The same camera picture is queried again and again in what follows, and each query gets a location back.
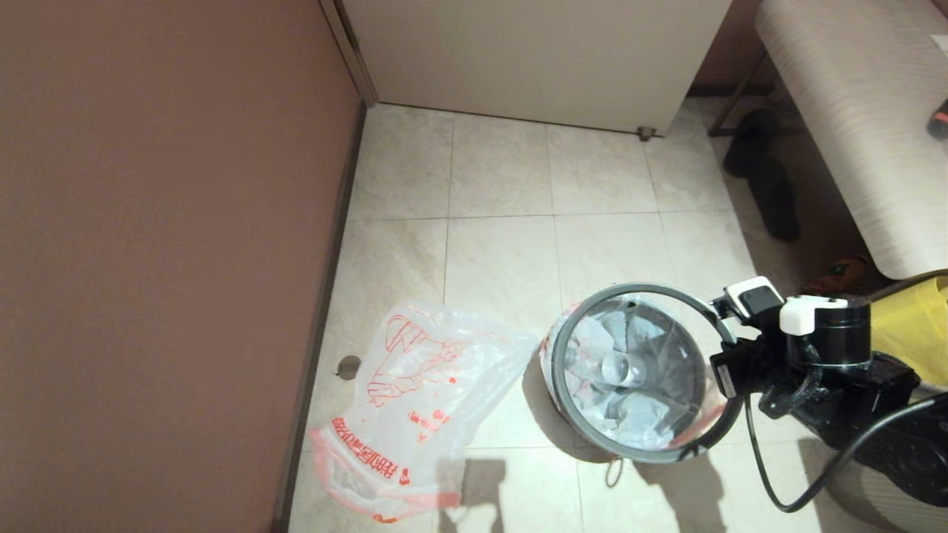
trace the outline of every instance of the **tile floor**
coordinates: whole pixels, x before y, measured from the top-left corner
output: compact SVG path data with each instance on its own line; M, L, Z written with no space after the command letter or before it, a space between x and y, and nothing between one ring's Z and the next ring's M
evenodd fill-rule
M480 312L538 338L565 305L630 281L702 298L755 275L707 107L666 138L379 105L369 111L308 425L352 398L334 375L394 303ZM794 421L758 429L775 487L802 491L826 450ZM377 524L337 504L304 445L290 530L867 531L826 496L784 515L760 487L742 423L673 466L608 464L558 417L535 363L468 447L463 505ZM618 465L609 475L614 476Z

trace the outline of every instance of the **yellow object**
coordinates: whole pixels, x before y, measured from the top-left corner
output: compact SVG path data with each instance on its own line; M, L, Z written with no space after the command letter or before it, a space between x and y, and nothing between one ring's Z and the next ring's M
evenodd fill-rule
M872 349L902 360L922 381L948 386L948 276L874 302Z

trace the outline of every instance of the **white plastic part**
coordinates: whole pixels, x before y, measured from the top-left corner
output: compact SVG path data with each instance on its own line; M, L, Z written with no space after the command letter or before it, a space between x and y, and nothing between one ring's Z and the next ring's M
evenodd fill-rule
M780 330L802 337L816 330L816 309L842 309L849 301L821 296L793 296L780 308Z
M749 319L751 317L751 313L740 300L739 296L742 293L762 286L769 287L780 300L780 302L783 303L783 298L780 296L780 293L777 292L776 288L774 288L774 284L770 283L770 280L768 280L766 276L757 276L755 278L744 280L724 288L724 295L727 296L728 300L730 300L731 305L734 306L735 310L738 312L738 318L742 322Z

